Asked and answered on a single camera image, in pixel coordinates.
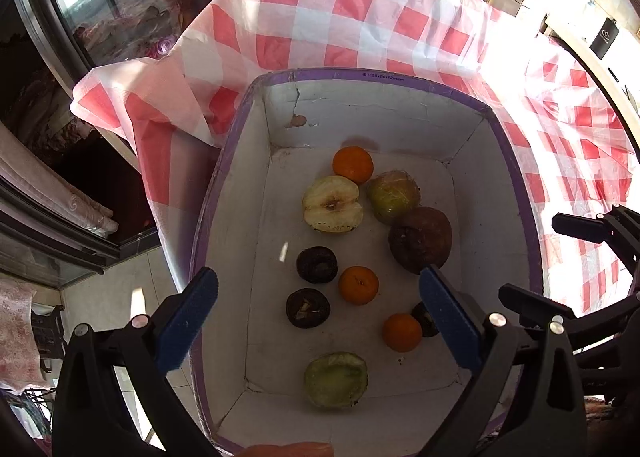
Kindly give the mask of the person's left hand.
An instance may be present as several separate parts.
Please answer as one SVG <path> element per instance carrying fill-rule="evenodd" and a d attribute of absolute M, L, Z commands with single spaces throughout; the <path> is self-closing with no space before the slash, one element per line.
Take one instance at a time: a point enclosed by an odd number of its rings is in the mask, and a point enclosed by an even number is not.
<path fill-rule="evenodd" d="M 329 443 L 302 442 L 286 445 L 253 445 L 240 451 L 235 457 L 333 457 L 334 448 Z"/>

